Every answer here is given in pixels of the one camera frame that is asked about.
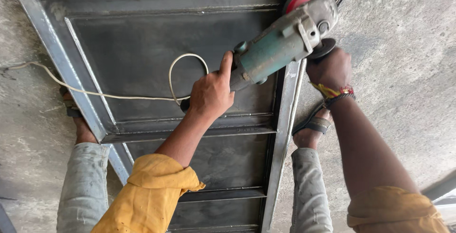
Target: person's left hand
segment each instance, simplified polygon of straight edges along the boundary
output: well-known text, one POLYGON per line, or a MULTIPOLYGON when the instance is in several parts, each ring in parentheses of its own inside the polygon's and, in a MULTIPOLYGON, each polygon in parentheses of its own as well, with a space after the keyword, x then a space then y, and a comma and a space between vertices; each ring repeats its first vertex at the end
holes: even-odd
POLYGON ((230 92, 229 87, 232 62, 233 53, 225 52, 220 70, 201 77, 193 84, 187 114, 196 114, 214 121, 233 105, 234 92, 230 92))

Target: sandal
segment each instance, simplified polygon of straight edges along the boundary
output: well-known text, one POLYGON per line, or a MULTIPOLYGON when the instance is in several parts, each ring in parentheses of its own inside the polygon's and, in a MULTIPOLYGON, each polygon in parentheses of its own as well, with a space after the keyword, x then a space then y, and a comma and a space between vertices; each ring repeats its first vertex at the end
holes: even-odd
POLYGON ((65 86, 60 86, 59 92, 63 97, 63 102, 65 103, 66 115, 70 117, 83 117, 83 114, 79 111, 79 108, 77 107, 76 102, 74 102, 74 99, 68 89, 65 86))
POLYGON ((294 136, 297 132, 304 128, 309 128, 315 131, 322 132, 323 134, 326 133, 328 128, 331 126, 331 122, 321 118, 321 117, 316 117, 315 114, 320 111, 320 109, 324 108, 324 102, 318 104, 318 106, 315 107, 315 109, 312 111, 312 113, 307 117, 306 120, 300 122, 298 125, 293 127, 293 130, 291 131, 291 136, 294 136))

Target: dusty floor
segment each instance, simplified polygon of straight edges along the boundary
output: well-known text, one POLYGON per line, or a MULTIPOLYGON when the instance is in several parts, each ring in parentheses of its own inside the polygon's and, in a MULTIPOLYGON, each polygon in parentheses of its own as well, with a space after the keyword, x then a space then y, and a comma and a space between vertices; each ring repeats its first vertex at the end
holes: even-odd
MULTIPOLYGON (((46 51, 17 0, 0 0, 0 67, 46 51)), ((352 54, 358 103, 420 188, 456 167, 456 0, 345 0, 332 35, 352 54)), ((58 86, 39 68, 0 76, 0 200, 20 233, 53 232, 75 127, 58 86)), ((319 94, 303 83, 298 118, 319 94)), ((290 145, 289 154, 294 150, 290 145)), ((319 147, 335 232, 349 197, 334 130, 319 147)), ((109 185, 118 189, 111 171, 109 185)), ((274 232, 288 232, 291 159, 283 173, 274 232)))

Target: red grinding disc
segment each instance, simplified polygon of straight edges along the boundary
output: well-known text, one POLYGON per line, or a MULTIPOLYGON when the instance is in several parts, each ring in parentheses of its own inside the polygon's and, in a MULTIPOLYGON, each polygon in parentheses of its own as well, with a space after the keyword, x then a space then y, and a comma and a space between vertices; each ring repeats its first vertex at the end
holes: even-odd
POLYGON ((301 4, 307 3, 308 1, 310 0, 290 0, 290 3, 288 3, 285 13, 288 14, 290 11, 296 9, 301 4))

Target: foot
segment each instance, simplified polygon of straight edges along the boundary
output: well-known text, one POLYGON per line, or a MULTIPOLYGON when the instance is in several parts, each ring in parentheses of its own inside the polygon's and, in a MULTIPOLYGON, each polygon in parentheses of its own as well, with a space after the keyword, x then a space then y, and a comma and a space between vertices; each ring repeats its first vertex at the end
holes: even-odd
POLYGON ((97 143, 97 139, 92 131, 90 131, 84 118, 73 117, 73 121, 76 124, 76 144, 83 142, 97 143))
MULTIPOLYGON (((333 117, 331 116, 330 111, 326 108, 320 109, 315 114, 315 116, 333 122, 333 117)), ((322 132, 315 131, 309 128, 304 128, 293 136, 293 142, 294 144, 296 144, 298 148, 310 148, 316 150, 316 145, 322 137, 322 135, 322 132)))

